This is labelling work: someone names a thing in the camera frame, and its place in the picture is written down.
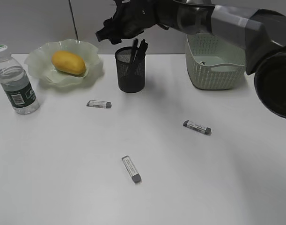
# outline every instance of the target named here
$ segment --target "eraser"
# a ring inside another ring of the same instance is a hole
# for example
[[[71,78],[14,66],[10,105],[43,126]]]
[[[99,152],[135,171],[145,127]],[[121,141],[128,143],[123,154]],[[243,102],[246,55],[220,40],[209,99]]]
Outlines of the eraser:
[[[111,108],[111,102],[91,100],[87,103],[87,106],[88,107],[94,107],[94,108],[110,109]]]
[[[184,122],[183,126],[189,128],[189,129],[195,130],[195,131],[202,133],[204,135],[208,135],[212,132],[212,130],[210,128],[204,127],[204,126],[197,124],[197,123],[190,121],[190,120],[187,120],[186,122]]]
[[[141,176],[139,175],[139,172],[135,168],[134,164],[132,163],[132,160],[130,159],[129,156],[125,156],[122,158],[122,161],[131,176],[132,180],[134,183],[140,183],[142,181]]]

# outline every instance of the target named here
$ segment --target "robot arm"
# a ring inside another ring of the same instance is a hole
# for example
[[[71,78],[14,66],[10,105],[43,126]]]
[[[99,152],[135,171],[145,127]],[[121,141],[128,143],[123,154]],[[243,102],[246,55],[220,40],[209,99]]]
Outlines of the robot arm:
[[[118,44],[159,25],[186,34],[206,31],[246,51],[246,72],[265,106],[286,118],[286,16],[277,12],[217,6],[211,0],[115,0],[117,11],[96,33]]]

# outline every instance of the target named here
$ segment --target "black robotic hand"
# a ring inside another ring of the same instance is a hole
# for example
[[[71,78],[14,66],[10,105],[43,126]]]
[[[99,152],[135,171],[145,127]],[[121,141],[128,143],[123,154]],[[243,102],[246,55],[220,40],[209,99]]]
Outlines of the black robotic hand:
[[[96,33],[99,41],[108,39],[112,44],[131,39],[156,24],[154,4],[148,0],[115,0],[117,11],[104,21],[104,28]]]

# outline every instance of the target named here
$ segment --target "glass bowl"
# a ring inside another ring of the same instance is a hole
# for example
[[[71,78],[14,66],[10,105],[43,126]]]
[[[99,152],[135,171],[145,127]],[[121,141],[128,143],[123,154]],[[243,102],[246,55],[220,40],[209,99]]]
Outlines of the glass bowl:
[[[53,54],[58,50],[66,50],[77,54],[85,61],[86,72],[81,77],[58,71],[51,62]],[[95,67],[100,63],[98,48],[89,42],[67,39],[65,41],[50,42],[32,51],[25,60],[30,76],[52,83],[58,87],[65,87],[81,83],[89,76],[98,76]]]

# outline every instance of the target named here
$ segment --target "black mesh pen holder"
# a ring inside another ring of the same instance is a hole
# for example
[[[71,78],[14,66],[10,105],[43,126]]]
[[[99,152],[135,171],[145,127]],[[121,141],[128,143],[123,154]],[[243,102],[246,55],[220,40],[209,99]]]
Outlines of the black mesh pen holder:
[[[145,87],[145,59],[134,68],[131,61],[132,47],[121,48],[115,53],[118,73],[118,84],[121,91],[136,93]]]

